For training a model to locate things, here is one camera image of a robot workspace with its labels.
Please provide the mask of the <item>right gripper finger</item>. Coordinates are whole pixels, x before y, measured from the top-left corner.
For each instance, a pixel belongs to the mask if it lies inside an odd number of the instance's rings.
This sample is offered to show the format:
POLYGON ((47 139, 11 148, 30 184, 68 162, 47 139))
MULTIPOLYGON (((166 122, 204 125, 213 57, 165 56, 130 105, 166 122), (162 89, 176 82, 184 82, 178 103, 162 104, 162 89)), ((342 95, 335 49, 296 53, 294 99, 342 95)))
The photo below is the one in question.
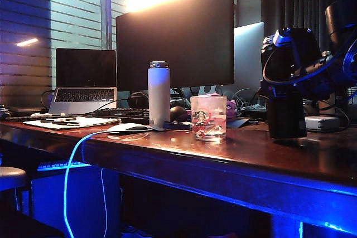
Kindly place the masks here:
POLYGON ((299 95, 300 93, 292 84, 275 85, 265 80, 261 81, 261 96, 267 99, 289 98, 293 94, 299 95))

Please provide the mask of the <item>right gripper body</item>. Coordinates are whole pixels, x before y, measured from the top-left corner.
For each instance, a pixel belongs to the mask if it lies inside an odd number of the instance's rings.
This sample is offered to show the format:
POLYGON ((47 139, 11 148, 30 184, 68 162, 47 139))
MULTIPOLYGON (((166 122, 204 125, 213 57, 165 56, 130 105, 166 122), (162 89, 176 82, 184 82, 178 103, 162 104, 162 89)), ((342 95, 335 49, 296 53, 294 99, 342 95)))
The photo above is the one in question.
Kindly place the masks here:
POLYGON ((300 93, 305 99, 327 100, 337 88, 331 79, 319 75, 300 82, 300 93))

